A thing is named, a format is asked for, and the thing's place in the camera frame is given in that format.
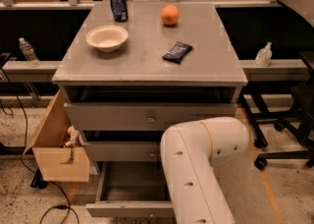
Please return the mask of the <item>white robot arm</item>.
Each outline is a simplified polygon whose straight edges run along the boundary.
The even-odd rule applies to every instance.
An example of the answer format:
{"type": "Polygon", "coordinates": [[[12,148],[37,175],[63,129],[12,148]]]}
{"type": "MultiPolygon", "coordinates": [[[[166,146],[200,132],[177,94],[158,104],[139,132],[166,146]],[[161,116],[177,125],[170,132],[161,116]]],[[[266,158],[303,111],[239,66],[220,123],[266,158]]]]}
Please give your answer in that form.
{"type": "Polygon", "coordinates": [[[213,166],[246,151],[250,135],[233,117],[176,124],[160,142],[177,224],[236,224],[213,166]]]}

